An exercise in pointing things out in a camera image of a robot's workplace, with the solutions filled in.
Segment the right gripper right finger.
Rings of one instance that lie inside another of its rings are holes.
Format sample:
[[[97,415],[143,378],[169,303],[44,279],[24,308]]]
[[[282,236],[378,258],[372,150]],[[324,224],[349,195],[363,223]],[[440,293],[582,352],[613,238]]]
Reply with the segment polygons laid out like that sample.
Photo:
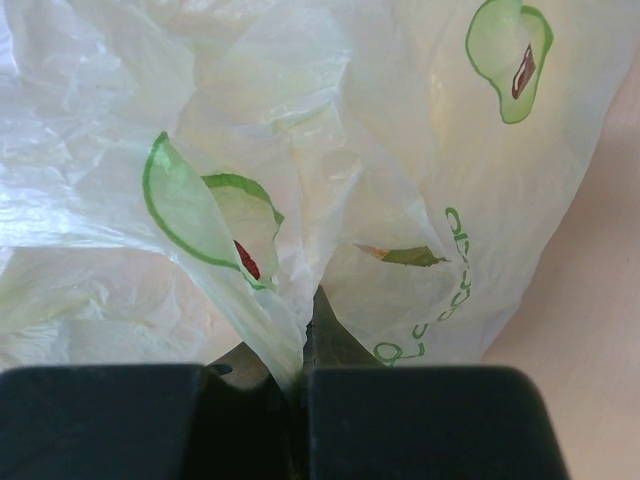
[[[313,479],[567,479],[539,390],[509,367],[387,367],[314,296],[304,349]]]

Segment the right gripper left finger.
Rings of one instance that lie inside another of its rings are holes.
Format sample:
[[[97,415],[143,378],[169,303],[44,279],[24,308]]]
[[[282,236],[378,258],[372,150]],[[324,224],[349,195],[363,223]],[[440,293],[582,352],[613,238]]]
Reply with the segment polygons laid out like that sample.
[[[5,479],[287,479],[270,381],[228,365],[29,367],[1,376]]]

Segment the green avocado print plastic bag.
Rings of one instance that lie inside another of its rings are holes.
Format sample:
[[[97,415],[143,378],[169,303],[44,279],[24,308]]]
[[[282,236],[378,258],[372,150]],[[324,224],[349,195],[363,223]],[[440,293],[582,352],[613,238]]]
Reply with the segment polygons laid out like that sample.
[[[639,43],[635,1],[5,1],[1,366],[386,366],[518,309]]]

